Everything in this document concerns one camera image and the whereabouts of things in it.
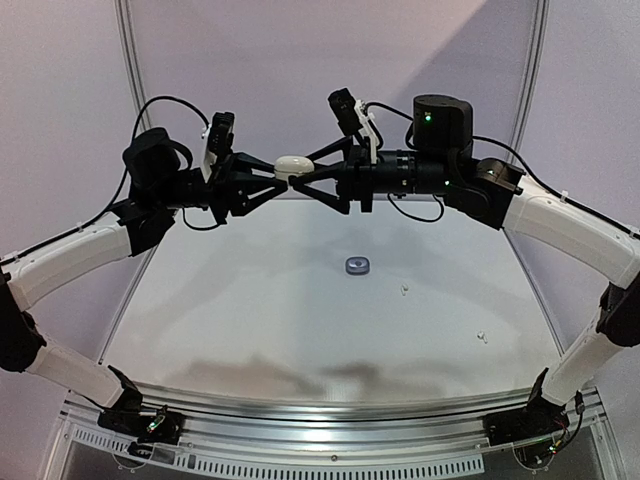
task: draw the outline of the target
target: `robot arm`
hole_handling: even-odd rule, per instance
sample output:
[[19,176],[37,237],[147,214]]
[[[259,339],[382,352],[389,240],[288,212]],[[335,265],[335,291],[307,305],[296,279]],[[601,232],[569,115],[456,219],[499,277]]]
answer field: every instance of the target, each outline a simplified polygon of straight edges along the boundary
[[[334,92],[331,100],[343,133],[354,134],[363,116],[351,111],[359,104],[347,90]],[[309,158],[342,151],[344,161],[289,182],[294,190],[343,214],[354,200],[363,212],[370,212],[374,193],[441,196],[447,206],[476,221],[536,238],[602,273],[610,286],[593,321],[559,362],[540,374],[527,406],[485,418],[492,444],[551,433],[557,423],[568,424],[565,406],[574,396],[580,398],[576,392],[584,383],[616,353],[640,344],[640,237],[554,195],[518,167],[493,158],[471,158],[475,137],[468,103],[441,95],[419,96],[411,118],[406,139],[411,150],[381,150],[379,161],[372,163],[366,146],[343,139]],[[336,195],[309,185],[326,178],[336,180]]]
[[[345,137],[307,157],[281,157],[275,166],[232,151],[234,117],[228,112],[216,114],[206,132],[202,171],[191,168],[189,151],[164,129],[138,136],[123,154],[132,184],[127,200],[83,231],[0,263],[0,368],[28,371],[85,396],[103,407],[100,424],[105,428],[143,441],[175,443],[180,414],[165,408],[155,416],[142,415],[142,395],[131,381],[40,334],[27,310],[101,265],[158,245],[180,208],[210,209],[217,223],[225,224],[228,214],[246,215],[289,186],[343,214],[352,201],[371,212],[375,193],[433,194],[485,225],[558,248],[611,282],[594,320],[560,361],[541,373],[527,406],[485,419],[492,443],[553,432],[558,420],[566,424],[564,409],[576,391],[620,350],[640,344],[637,235],[558,198],[513,165],[473,159],[472,110],[466,102],[416,97],[407,135],[410,149],[390,151],[379,150],[382,138],[370,124],[373,116],[366,105],[346,89],[329,100]],[[186,158],[187,168],[180,169],[176,151]],[[343,161],[317,163],[336,152]],[[336,181],[335,195],[310,185],[328,178]],[[160,417],[164,423],[158,428]]]
[[[224,118],[232,125],[232,114]],[[222,139],[231,132],[229,124],[219,120],[214,117],[210,139]],[[179,208],[211,209],[220,224],[226,223],[229,213],[246,215],[286,191],[286,182],[254,174],[254,170],[273,172],[272,165],[234,154],[230,140],[211,148],[221,158],[207,164],[210,178],[205,181],[200,169],[191,168],[186,147],[169,139],[164,129],[148,130],[123,154],[131,177],[129,198],[84,229],[0,262],[0,368],[39,375],[84,396],[103,409],[102,427],[136,436],[141,443],[178,441],[184,422],[180,413],[166,407],[145,412],[142,395],[122,372],[98,365],[40,333],[28,310],[102,265],[157,246]],[[187,168],[180,169],[176,152],[185,157]]]

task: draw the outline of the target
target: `metal arch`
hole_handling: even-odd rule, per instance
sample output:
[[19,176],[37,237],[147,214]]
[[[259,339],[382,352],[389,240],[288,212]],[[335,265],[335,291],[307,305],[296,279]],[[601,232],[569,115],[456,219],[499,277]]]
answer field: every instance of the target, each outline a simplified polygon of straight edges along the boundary
[[[144,93],[144,84],[142,82],[142,74],[140,72],[138,53],[133,34],[131,4],[129,0],[115,0],[115,7],[116,17],[118,20],[118,30],[120,31],[122,55],[127,69],[127,78],[129,79],[129,88],[131,89],[133,104],[136,111],[139,112],[147,101],[147,97]],[[151,128],[152,123],[148,111],[144,113],[141,125],[143,130]]]
[[542,57],[542,47],[544,44],[544,34],[547,28],[547,17],[549,15],[549,0],[537,0],[536,8],[531,25],[531,33],[529,37],[529,49],[527,50],[527,61],[520,85],[520,94],[518,102],[518,110],[516,112],[516,120],[513,125],[509,145],[518,150],[524,138],[527,119],[531,111],[531,103],[533,102],[533,94],[535,91],[538,71],[540,69],[540,59]]

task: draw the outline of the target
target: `small round object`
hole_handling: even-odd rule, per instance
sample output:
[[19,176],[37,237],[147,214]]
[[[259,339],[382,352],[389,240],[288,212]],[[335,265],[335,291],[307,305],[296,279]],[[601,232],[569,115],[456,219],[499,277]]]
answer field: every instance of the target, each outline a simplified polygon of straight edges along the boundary
[[371,271],[371,264],[367,257],[349,257],[344,267],[349,275],[366,275]]

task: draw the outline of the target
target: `black bracket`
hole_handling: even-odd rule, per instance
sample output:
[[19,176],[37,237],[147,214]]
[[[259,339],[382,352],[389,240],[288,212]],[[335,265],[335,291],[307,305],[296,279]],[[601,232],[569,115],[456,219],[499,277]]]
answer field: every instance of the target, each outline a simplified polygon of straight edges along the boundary
[[18,308],[9,288],[10,280],[11,275],[0,268],[0,368],[23,372],[47,342],[38,333],[33,317]]
[[124,392],[111,407],[98,417],[98,426],[114,432],[137,437],[137,443],[167,443],[176,445],[182,434],[186,417],[169,411],[167,405],[155,414],[143,415],[142,394],[120,370],[109,367],[122,383]]
[[286,192],[287,182],[256,172],[273,173],[273,165],[246,153],[231,153],[213,172],[208,187],[209,206],[216,222],[227,223],[227,215],[242,217]]
[[522,408],[491,413],[484,417],[485,434],[492,446],[550,435],[569,426],[565,406],[542,398],[545,369],[536,379],[527,404]]
[[597,332],[621,347],[640,345],[640,275],[626,290],[610,284],[600,298],[600,308]]

